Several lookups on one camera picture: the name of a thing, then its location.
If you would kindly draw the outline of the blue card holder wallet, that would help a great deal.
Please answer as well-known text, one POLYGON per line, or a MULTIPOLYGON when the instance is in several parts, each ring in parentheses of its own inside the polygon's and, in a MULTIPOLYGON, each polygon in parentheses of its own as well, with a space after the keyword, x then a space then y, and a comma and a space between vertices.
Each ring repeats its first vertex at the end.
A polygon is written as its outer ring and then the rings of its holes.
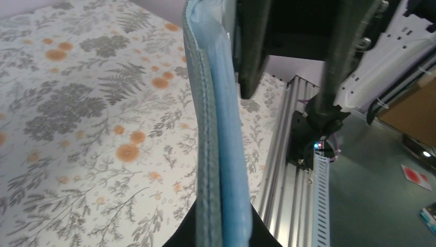
POLYGON ((232 60, 235 1, 187 1, 183 34, 198 125, 197 246, 248 246, 252 212, 232 60))

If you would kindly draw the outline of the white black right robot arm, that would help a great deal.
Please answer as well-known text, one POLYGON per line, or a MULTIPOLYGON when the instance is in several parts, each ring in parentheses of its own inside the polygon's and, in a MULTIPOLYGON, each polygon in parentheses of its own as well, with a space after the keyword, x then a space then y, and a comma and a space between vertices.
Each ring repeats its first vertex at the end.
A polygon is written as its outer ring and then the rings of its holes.
POLYGON ((435 1, 342 1, 308 123, 337 131, 434 46, 435 1))

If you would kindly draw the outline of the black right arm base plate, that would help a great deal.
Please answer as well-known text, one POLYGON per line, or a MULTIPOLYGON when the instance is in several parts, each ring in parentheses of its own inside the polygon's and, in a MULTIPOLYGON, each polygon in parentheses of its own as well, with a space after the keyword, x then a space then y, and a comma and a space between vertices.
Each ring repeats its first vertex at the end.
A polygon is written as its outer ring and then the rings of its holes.
POLYGON ((314 169, 314 144, 325 135, 319 113, 310 112, 305 117, 303 113, 294 111, 290 125, 286 162, 299 169, 314 169))

